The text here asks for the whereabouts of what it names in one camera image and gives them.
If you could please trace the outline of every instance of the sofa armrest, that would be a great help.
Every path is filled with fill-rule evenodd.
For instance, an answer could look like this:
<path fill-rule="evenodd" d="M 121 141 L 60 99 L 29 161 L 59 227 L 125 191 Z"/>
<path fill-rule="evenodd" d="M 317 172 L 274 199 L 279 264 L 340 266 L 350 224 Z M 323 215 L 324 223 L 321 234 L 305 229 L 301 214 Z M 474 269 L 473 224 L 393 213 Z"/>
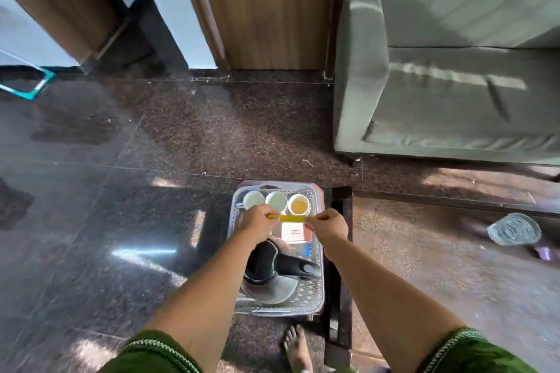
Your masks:
<path fill-rule="evenodd" d="M 360 153 L 389 75 L 381 0 L 344 0 L 334 75 L 334 148 Z"/>

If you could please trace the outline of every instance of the green sleeve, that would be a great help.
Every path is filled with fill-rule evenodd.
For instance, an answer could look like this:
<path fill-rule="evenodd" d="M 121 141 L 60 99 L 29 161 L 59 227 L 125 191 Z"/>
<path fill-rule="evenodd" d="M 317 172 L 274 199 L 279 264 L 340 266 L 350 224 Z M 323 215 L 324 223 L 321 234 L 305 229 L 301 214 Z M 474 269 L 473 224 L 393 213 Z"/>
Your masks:
<path fill-rule="evenodd" d="M 416 373 L 537 373 L 511 352 L 474 329 L 451 332 Z"/>
<path fill-rule="evenodd" d="M 159 330 L 143 330 L 100 373 L 201 373 L 202 370 L 171 336 Z"/>

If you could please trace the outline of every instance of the electric kettle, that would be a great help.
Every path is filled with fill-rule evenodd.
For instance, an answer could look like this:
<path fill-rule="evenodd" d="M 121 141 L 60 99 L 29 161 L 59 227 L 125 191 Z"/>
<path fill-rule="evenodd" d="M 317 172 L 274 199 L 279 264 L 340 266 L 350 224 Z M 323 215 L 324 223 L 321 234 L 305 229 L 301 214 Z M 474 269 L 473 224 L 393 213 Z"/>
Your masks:
<path fill-rule="evenodd" d="M 256 245 L 248 257 L 242 290 L 263 304 L 280 304 L 296 290 L 299 280 L 319 280 L 321 268 L 292 256 L 295 250 L 280 238 L 270 237 Z"/>

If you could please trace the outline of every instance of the white plastic basket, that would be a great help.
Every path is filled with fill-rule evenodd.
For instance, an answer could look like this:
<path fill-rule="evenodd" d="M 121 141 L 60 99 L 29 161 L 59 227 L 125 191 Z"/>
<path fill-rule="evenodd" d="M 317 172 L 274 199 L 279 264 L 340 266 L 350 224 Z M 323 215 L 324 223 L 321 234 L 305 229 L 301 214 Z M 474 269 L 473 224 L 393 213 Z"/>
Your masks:
<path fill-rule="evenodd" d="M 294 194 L 303 194 L 310 201 L 309 215 L 316 215 L 325 209 L 323 197 L 316 192 L 314 186 L 307 183 L 263 181 L 259 185 L 240 187 L 234 193 L 231 201 L 230 224 L 227 231 L 228 238 L 235 232 L 240 209 L 237 203 L 243 201 L 245 194 L 251 190 L 257 190 L 266 194 L 273 191 L 281 191 L 290 198 Z M 321 271 L 323 267 L 323 247 L 313 235 L 311 251 L 309 256 L 302 256 L 316 263 Z M 277 305 L 265 305 L 248 297 L 240 290 L 235 303 L 235 313 L 253 314 L 269 317 L 284 317 L 292 315 L 313 315 L 321 310 L 325 303 L 325 281 L 324 275 L 320 280 L 300 280 L 296 290 L 289 299 Z"/>

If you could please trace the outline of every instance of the bare foot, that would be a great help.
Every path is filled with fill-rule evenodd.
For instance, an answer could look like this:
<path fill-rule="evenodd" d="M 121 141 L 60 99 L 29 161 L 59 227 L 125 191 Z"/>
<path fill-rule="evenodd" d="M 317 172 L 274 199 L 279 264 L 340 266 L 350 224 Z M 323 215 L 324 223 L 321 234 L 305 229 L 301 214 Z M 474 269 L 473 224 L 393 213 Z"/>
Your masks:
<path fill-rule="evenodd" d="M 299 324 L 296 327 L 290 326 L 286 332 L 284 349 L 286 350 L 288 362 L 290 362 L 293 373 L 300 373 L 303 370 L 313 373 L 313 365 L 307 350 L 304 328 Z"/>

